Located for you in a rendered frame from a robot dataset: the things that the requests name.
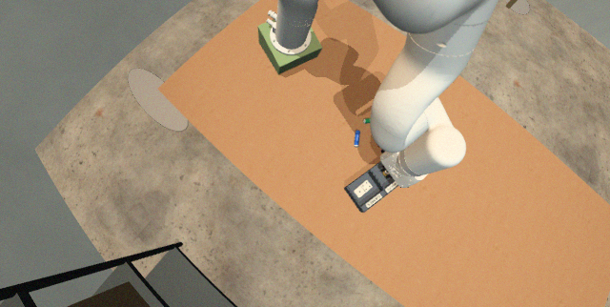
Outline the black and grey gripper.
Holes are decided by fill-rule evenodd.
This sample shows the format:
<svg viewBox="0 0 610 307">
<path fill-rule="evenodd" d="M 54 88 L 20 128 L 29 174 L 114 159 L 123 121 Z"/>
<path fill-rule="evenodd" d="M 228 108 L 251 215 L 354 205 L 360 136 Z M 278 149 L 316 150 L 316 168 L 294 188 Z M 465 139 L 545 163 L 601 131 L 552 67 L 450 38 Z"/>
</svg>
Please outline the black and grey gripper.
<svg viewBox="0 0 610 307">
<path fill-rule="evenodd" d="M 419 181 L 421 181 L 426 175 L 422 176 L 412 176 L 407 174 L 401 167 L 399 161 L 399 153 L 388 153 L 381 150 L 382 155 L 380 156 L 380 161 L 384 166 L 381 169 L 382 172 L 388 171 L 389 174 L 386 175 L 386 178 L 393 178 L 396 184 L 401 188 L 409 188 Z M 401 168 L 400 168 L 401 167 Z M 386 168 L 386 169 L 384 169 Z"/>
</svg>

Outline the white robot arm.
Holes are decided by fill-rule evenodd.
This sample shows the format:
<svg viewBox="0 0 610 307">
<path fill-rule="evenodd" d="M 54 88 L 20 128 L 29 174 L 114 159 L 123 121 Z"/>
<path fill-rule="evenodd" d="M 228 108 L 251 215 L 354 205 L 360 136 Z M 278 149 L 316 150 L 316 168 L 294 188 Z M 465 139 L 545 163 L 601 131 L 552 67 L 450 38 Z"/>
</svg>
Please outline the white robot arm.
<svg viewBox="0 0 610 307">
<path fill-rule="evenodd" d="M 407 37 L 376 92 L 372 137 L 383 151 L 400 152 L 400 165 L 409 175 L 454 167 L 464 158 L 466 143 L 438 97 L 468 64 L 498 0 L 373 1 Z M 266 22 L 277 51 L 297 55 L 309 47 L 317 2 L 278 0 L 277 14 L 269 10 L 275 22 Z"/>
</svg>

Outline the blue aa battery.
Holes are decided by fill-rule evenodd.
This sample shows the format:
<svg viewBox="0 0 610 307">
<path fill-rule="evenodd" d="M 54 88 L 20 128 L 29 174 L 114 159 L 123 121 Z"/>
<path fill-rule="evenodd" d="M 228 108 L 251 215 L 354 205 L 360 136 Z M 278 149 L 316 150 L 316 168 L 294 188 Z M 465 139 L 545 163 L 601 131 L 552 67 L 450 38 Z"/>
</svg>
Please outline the blue aa battery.
<svg viewBox="0 0 610 307">
<path fill-rule="evenodd" d="M 360 131 L 356 131 L 354 147 L 358 147 L 358 145 L 359 145 L 359 137 L 360 137 Z"/>
</svg>

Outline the black rack of labelled bins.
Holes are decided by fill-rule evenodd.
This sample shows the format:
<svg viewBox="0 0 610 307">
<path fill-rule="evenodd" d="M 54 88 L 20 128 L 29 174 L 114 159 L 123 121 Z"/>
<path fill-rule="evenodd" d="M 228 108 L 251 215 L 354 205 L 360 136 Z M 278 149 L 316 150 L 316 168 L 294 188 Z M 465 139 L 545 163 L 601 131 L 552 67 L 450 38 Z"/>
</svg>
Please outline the black rack of labelled bins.
<svg viewBox="0 0 610 307">
<path fill-rule="evenodd" d="M 368 211 L 371 207 L 377 204 L 378 201 L 398 187 L 393 178 L 386 178 L 383 175 L 383 172 L 381 172 L 382 165 L 383 164 L 381 161 L 378 162 L 374 168 L 364 173 L 363 176 L 357 178 L 355 181 L 345 187 L 346 193 L 353 200 L 361 213 Z M 363 196 L 358 198 L 354 193 L 354 190 L 366 180 L 368 180 L 368 182 L 372 185 L 372 188 Z"/>
</svg>

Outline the cream domino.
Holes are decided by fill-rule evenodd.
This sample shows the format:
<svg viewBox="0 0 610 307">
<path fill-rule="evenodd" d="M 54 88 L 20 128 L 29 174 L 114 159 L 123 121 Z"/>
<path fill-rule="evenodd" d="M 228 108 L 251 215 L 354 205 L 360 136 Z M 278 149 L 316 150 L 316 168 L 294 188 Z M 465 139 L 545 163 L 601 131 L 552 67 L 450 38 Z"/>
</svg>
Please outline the cream domino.
<svg viewBox="0 0 610 307">
<path fill-rule="evenodd" d="M 372 188 L 372 185 L 368 182 L 368 180 L 366 180 L 365 182 L 363 182 L 359 187 L 357 187 L 354 190 L 354 193 L 357 195 L 358 198 L 360 198 L 371 188 Z"/>
</svg>

